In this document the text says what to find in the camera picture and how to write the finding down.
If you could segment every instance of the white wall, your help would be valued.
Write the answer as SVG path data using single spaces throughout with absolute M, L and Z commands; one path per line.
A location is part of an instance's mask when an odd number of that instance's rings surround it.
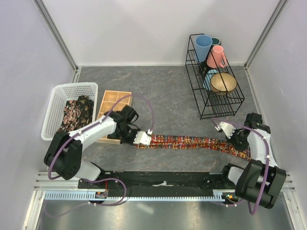
M 307 1 L 288 1 L 249 73 L 279 166 L 307 214 Z
M 183 65 L 190 34 L 243 64 L 278 0 L 44 0 L 78 65 Z
M 49 143 L 40 137 L 52 88 L 73 71 L 31 0 L 0 7 L 0 225 L 19 230 Z

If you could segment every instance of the colorful striped cloth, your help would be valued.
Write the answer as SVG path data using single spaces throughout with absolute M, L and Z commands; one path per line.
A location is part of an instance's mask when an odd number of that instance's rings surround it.
M 166 135 L 152 135 L 150 146 L 135 145 L 139 149 L 198 149 L 205 148 L 210 150 L 217 150 L 228 153 L 236 157 L 241 157 L 250 160 L 250 149 L 238 151 L 225 140 L 215 138 L 201 138 L 189 136 L 166 136 Z

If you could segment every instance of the blue cup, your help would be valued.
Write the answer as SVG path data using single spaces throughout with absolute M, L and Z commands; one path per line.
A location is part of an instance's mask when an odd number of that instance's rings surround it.
M 217 71 L 215 69 L 211 69 L 207 72 L 206 76 L 205 76 L 205 80 L 203 81 L 202 86 L 206 89 L 206 90 L 211 90 L 211 86 L 210 86 L 210 81 L 211 78 L 214 74 L 216 74 Z
M 212 45 L 212 38 L 208 35 L 199 35 L 195 39 L 196 58 L 201 63 L 206 60 Z

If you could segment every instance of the dark green cup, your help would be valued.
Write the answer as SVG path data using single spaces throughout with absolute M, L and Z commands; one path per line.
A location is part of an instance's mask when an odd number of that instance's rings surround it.
M 217 45 L 221 45 L 222 44 L 222 42 L 221 42 L 221 40 L 220 39 L 218 39 L 217 37 L 213 37 L 212 38 L 212 45 L 211 45 L 211 48 L 213 47 L 213 46 L 217 46 Z

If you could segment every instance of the patterned fabric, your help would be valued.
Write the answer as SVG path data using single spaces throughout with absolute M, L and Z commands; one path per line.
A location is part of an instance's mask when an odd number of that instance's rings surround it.
M 225 140 L 189 136 L 152 135 L 150 146 L 135 145 L 139 149 L 198 149 L 205 148 L 250 160 L 250 149 L 238 151 Z
M 70 132 L 88 125 L 93 118 L 93 109 L 94 102 L 88 96 L 80 96 L 77 101 L 67 101 L 59 129 Z

